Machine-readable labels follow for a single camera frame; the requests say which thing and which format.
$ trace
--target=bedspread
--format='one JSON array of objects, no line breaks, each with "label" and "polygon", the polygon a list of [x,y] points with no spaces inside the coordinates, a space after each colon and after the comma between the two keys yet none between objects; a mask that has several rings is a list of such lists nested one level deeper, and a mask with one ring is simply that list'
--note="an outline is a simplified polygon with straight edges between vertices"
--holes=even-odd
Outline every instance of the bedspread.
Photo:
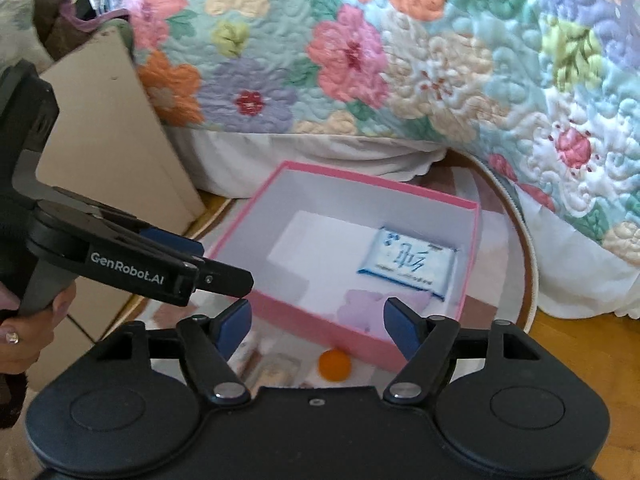
[{"label": "bedspread", "polygon": [[473,153],[640,266],[640,0],[127,0],[169,126]]}]

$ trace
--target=human hand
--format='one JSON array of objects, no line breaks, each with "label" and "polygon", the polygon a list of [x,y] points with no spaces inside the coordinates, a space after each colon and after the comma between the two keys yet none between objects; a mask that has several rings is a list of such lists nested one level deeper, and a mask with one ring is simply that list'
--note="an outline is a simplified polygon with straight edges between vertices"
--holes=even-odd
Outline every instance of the human hand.
[{"label": "human hand", "polygon": [[76,297],[76,284],[53,300],[52,308],[29,317],[10,317],[0,324],[0,374],[21,374],[53,342],[53,329],[65,319]]}]

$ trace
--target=wooden floor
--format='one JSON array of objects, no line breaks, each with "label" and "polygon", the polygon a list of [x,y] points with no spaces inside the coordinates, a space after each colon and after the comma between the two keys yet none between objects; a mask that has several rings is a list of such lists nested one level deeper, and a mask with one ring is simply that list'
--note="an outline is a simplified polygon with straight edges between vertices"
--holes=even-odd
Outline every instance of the wooden floor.
[{"label": "wooden floor", "polygon": [[611,430],[596,472],[605,480],[640,480],[640,320],[561,320],[538,312],[530,334],[609,408]]}]

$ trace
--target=orange ball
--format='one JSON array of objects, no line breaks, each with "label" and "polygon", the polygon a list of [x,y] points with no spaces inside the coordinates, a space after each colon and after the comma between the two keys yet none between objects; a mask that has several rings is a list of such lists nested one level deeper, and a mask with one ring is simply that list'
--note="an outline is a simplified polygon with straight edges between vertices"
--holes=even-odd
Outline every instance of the orange ball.
[{"label": "orange ball", "polygon": [[318,373],[327,381],[340,383],[351,375],[351,358],[337,348],[327,350],[318,359]]}]

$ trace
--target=pink box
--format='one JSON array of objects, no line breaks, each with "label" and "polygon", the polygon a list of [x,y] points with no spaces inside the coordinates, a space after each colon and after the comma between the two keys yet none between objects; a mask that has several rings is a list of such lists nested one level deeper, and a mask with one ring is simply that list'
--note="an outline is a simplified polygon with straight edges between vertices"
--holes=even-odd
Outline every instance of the pink box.
[{"label": "pink box", "polygon": [[342,326],[336,312],[348,290],[393,296],[408,289],[358,273],[382,227],[456,249],[443,301],[424,316],[460,318],[476,252],[476,202],[324,166],[284,162],[207,255],[254,276],[254,314],[297,336],[342,348],[398,371],[404,358],[390,338]]}]

